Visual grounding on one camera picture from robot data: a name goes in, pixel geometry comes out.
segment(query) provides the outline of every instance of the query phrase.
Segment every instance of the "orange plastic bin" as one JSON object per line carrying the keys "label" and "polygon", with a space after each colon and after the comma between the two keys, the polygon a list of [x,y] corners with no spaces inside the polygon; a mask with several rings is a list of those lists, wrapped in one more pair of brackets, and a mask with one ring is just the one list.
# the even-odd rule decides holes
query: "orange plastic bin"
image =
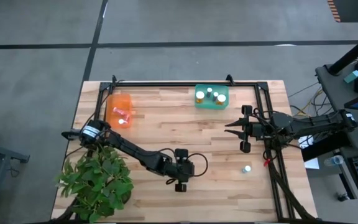
{"label": "orange plastic bin", "polygon": [[114,94],[107,98],[106,121],[113,129],[129,128],[132,124],[132,100],[130,94]]}

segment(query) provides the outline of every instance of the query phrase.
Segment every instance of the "green tray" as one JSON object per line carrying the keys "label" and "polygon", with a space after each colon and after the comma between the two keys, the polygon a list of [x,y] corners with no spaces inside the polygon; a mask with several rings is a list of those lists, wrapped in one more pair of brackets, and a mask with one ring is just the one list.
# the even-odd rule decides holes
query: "green tray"
{"label": "green tray", "polygon": [[[207,95],[206,95],[207,88],[212,88],[212,94],[210,97],[207,97]],[[205,94],[205,97],[204,97],[202,103],[196,102],[196,93],[198,91],[202,91]],[[226,101],[223,103],[223,105],[217,105],[216,102],[213,101],[214,92],[218,92],[219,94],[223,94],[226,96]],[[221,86],[221,85],[198,84],[198,85],[196,85],[196,91],[194,93],[194,103],[197,108],[201,108],[201,109],[223,110],[229,104],[229,88],[227,86]]]}

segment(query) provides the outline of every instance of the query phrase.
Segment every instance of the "wooden table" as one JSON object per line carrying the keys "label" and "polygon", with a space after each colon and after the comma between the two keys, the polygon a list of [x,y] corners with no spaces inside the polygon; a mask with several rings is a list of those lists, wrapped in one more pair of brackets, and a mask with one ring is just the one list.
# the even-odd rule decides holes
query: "wooden table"
{"label": "wooden table", "polygon": [[[80,129],[95,109],[100,82],[84,82],[73,127]],[[283,81],[268,81],[274,110],[290,114]],[[225,133],[224,125],[241,117],[241,106],[256,107],[254,89],[229,87],[229,106],[225,110],[200,110],[194,106],[194,87],[118,87],[114,94],[129,93],[133,104],[133,124],[116,129],[140,147],[156,151],[166,147],[186,148],[203,153],[209,169],[202,177],[191,178],[186,193],[165,185],[168,177],[146,171],[138,161],[126,160],[134,189],[124,210],[116,211],[106,222],[252,222],[276,221],[269,171],[264,167],[262,141],[250,138],[251,153],[239,150],[240,140]],[[78,148],[69,144],[67,153]],[[70,156],[76,161],[85,150]],[[309,213],[316,209],[299,149],[283,150],[290,188]],[[205,168],[202,157],[192,157],[196,173]],[[246,174],[241,169],[250,165]],[[285,200],[280,194],[282,207]],[[74,197],[61,198],[57,192],[52,218],[58,217]]]}

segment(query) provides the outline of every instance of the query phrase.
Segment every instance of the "gray floor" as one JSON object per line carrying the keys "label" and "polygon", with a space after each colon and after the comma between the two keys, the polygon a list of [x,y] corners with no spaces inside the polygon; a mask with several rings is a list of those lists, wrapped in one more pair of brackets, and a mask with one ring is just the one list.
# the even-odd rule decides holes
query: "gray floor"
{"label": "gray floor", "polygon": [[[101,0],[0,0],[0,44],[91,43]],[[358,24],[333,20],[325,0],[109,0],[99,42],[354,40]],[[90,80],[284,80],[288,94],[316,82],[314,68],[350,45],[99,49]],[[0,223],[50,217],[88,49],[0,50],[0,145],[31,154],[7,175]],[[294,97],[299,107],[318,86]],[[358,200],[338,202],[339,177],[313,177],[320,218],[358,223]]]}

